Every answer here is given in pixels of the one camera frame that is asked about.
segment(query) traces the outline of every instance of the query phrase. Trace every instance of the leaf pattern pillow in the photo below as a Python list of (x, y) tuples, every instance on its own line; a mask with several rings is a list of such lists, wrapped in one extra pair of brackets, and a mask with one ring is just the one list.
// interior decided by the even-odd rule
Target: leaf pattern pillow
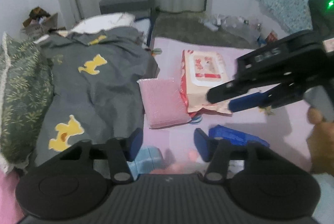
[(0, 169), (25, 168), (53, 98), (51, 70), (32, 40), (0, 49)]

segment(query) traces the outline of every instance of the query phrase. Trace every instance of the pink table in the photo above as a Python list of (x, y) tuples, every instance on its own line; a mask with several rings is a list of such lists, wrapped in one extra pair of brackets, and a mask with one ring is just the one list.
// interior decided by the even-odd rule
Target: pink table
[[(226, 71), (232, 79), (236, 71), (235, 59), (250, 52), (248, 49), (200, 46), (180, 41), (155, 38), (154, 48), (161, 48), (162, 54), (156, 56), (160, 68), (158, 78), (174, 77), (180, 80), (181, 56), (184, 49), (219, 52), (226, 63)], [(270, 87), (260, 88), (266, 91)], [(267, 116), (258, 108), (238, 113), (231, 117), (219, 114), (203, 114), (198, 125), (179, 125), (164, 129), (149, 129), (144, 121), (144, 145), (158, 147), (165, 160), (187, 161), (189, 150), (195, 148), (193, 133), (201, 128), (208, 133), (209, 128), (220, 124), (226, 127), (256, 135), (270, 143), (271, 149), (297, 166), (309, 171), (310, 153), (306, 144), (312, 125), (307, 122), (308, 104), (304, 101), (274, 109), (274, 115)]]

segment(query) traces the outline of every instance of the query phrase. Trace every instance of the pink fabric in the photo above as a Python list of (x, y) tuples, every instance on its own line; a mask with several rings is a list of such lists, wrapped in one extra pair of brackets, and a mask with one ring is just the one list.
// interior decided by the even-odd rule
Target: pink fabric
[(0, 171), (0, 219), (1, 224), (15, 224), (23, 218), (23, 213), (15, 198), (15, 188), (19, 181), (16, 172), (5, 175)]
[(141, 79), (138, 83), (150, 128), (168, 127), (191, 120), (173, 79)]
[[(184, 49), (220, 53), (224, 58), (226, 71), (231, 79), (236, 72), (235, 60), (251, 51), (193, 45), (167, 38), (155, 38), (154, 48), (162, 50), (160, 55), (155, 56), (160, 68), (158, 78), (174, 78), (176, 82), (181, 80), (180, 64)], [(263, 87), (260, 90), (266, 91), (271, 87), (273, 86)], [(250, 93), (258, 91), (259, 89), (252, 89)], [(168, 157), (174, 162), (187, 161), (189, 151), (195, 149), (194, 130), (201, 128), (208, 133), (209, 128), (220, 124), (266, 140), (270, 143), (272, 150), (308, 171), (311, 167), (311, 161), (306, 139), (312, 130), (312, 125), (308, 124), (306, 117), (308, 107), (306, 102), (300, 101), (274, 109), (275, 115), (272, 116), (267, 116), (258, 108), (234, 113), (232, 116), (203, 114), (203, 120), (198, 125), (185, 124), (164, 129), (149, 129), (147, 118), (145, 118), (144, 145), (158, 147), (164, 157)]]

